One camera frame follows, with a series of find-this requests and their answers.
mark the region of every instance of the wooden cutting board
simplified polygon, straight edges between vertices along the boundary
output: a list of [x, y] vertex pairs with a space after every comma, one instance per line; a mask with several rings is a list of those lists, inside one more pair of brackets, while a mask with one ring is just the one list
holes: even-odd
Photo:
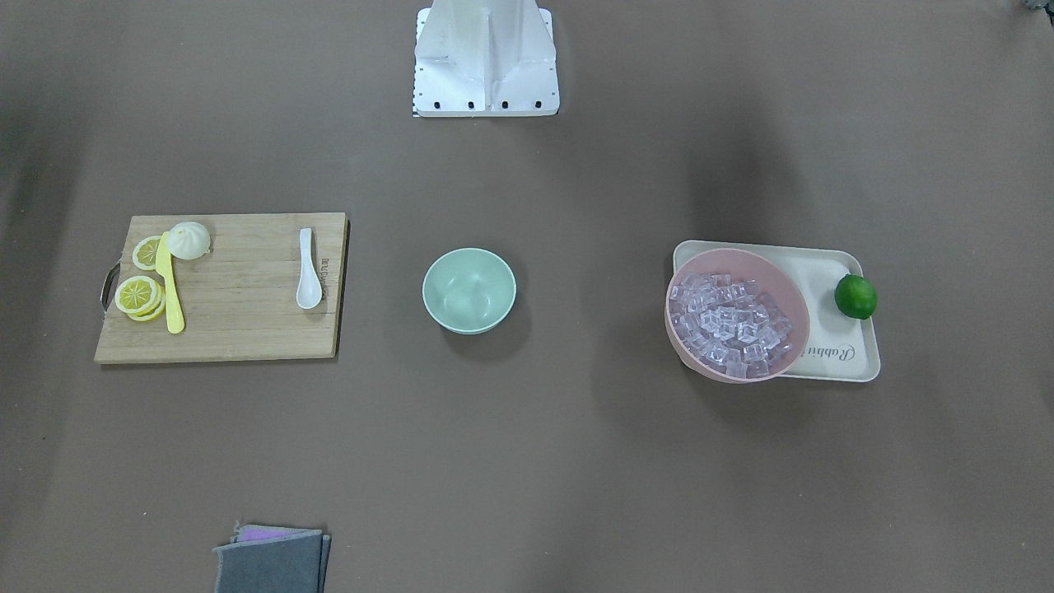
[[[212, 236], [197, 259], [172, 258], [187, 329], [169, 334], [164, 317], [136, 322], [111, 302], [95, 362], [101, 364], [317, 359], [336, 355], [348, 216], [337, 213], [135, 216], [121, 251], [120, 275], [149, 275], [132, 262], [143, 238], [194, 220]], [[323, 301], [296, 305], [299, 230], [314, 229], [313, 260]]]

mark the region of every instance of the lime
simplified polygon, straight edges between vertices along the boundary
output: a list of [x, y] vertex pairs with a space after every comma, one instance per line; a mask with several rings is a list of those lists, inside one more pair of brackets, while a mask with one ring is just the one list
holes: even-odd
[[867, 319], [878, 307], [878, 293], [866, 278], [845, 274], [835, 286], [835, 304], [846, 317]]
[[153, 270], [154, 259], [157, 257], [157, 243], [161, 240], [161, 235], [148, 236], [139, 241], [132, 250], [132, 262], [140, 270]]

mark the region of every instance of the ceramic spoon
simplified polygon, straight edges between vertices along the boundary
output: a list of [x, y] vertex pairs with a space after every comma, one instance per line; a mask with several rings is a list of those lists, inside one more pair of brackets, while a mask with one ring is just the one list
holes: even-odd
[[323, 300], [323, 284], [311, 260], [311, 229], [300, 229], [300, 283], [296, 286], [296, 304], [310, 310]]

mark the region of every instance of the ice cube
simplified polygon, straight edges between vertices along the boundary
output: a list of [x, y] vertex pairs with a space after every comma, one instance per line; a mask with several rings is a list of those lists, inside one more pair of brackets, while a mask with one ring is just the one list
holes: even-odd
[[768, 368], [773, 369], [779, 364], [783, 357], [794, 350], [794, 344], [790, 342], [780, 342], [779, 347], [776, 347], [772, 351], [768, 351]]
[[739, 327], [730, 321], [721, 322], [721, 328], [714, 333], [714, 337], [718, 340], [725, 341], [729, 338], [735, 338], [739, 333]]
[[705, 309], [706, 307], [703, 305], [703, 300], [700, 299], [699, 296], [692, 296], [691, 299], [688, 299], [687, 310], [689, 314], [698, 314]]
[[768, 376], [768, 363], [764, 359], [752, 361], [746, 364], [746, 378], [760, 379]]
[[758, 331], [758, 343], [769, 351], [780, 344], [780, 336], [770, 325], [765, 325]]
[[696, 357], [697, 360], [699, 360], [703, 364], [706, 364], [707, 362], [706, 354], [714, 349], [714, 344], [720, 344], [720, 343], [721, 342], [715, 340], [714, 338], [707, 338], [702, 342], [692, 343], [691, 347], [688, 349], [688, 352], [691, 353], [691, 355]]
[[734, 301], [731, 295], [730, 285], [721, 285], [718, 288], [718, 304], [724, 305], [725, 303], [731, 303]]
[[704, 312], [703, 315], [700, 316], [699, 325], [706, 332], [714, 334], [715, 332], [721, 329], [721, 320], [718, 318], [717, 313]]
[[728, 291], [731, 294], [731, 298], [734, 301], [739, 301], [740, 299], [744, 298], [744, 296], [747, 295], [746, 286], [743, 285], [743, 282], [741, 281], [737, 281], [731, 285], [729, 285]]
[[792, 332], [794, 332], [794, 325], [790, 325], [790, 320], [784, 317], [773, 323], [773, 330], [780, 338], [786, 338]]
[[721, 344], [715, 344], [705, 356], [714, 364], [724, 367], [725, 358], [728, 357], [728, 349]]
[[756, 304], [750, 308], [750, 314], [754, 315], [754, 323], [761, 325], [768, 321], [768, 312], [765, 311], [765, 307], [761, 304]]
[[681, 323], [688, 328], [688, 330], [699, 330], [699, 318], [692, 315], [681, 316]]
[[691, 336], [691, 331], [688, 330], [688, 327], [683, 323], [674, 323], [674, 334], [677, 335], [679, 340], [684, 342], [688, 339], [688, 336]]
[[725, 375], [737, 379], [746, 379], [746, 363], [728, 361], [725, 365]]
[[703, 305], [709, 308], [710, 305], [718, 304], [718, 291], [714, 288], [703, 288], [699, 291], [699, 298], [702, 299]]
[[743, 349], [743, 362], [754, 362], [765, 359], [765, 348], [761, 344], [750, 344]]
[[709, 336], [703, 334], [701, 330], [696, 329], [689, 332], [685, 342], [694, 349], [702, 349], [710, 340], [713, 339]]
[[701, 273], [690, 273], [684, 276], [681, 280], [681, 285], [687, 288], [688, 290], [695, 290], [703, 283], [703, 274]]
[[754, 323], [741, 323], [739, 325], [739, 341], [747, 345], [757, 342], [758, 327]]

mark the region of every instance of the folded towel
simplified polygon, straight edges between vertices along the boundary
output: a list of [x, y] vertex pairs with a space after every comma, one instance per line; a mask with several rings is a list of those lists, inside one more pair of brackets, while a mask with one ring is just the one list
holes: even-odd
[[240, 526], [219, 556], [216, 593], [321, 593], [330, 538], [320, 530]]

